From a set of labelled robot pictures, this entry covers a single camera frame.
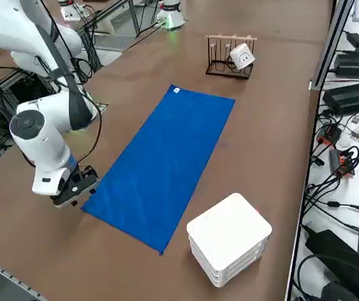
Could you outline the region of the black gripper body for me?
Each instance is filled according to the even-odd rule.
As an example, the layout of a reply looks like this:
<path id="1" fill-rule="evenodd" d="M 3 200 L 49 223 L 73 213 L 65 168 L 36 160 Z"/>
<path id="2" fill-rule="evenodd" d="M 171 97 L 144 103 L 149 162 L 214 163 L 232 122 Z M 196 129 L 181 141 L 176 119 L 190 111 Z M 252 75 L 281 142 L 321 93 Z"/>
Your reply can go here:
<path id="1" fill-rule="evenodd" d="M 80 169 L 79 166 L 73 171 L 69 178 L 65 181 L 60 180 L 58 184 L 59 195 L 53 196 L 54 204 L 77 204 L 82 194 L 96 192 L 96 186 L 99 177 L 91 166 Z"/>

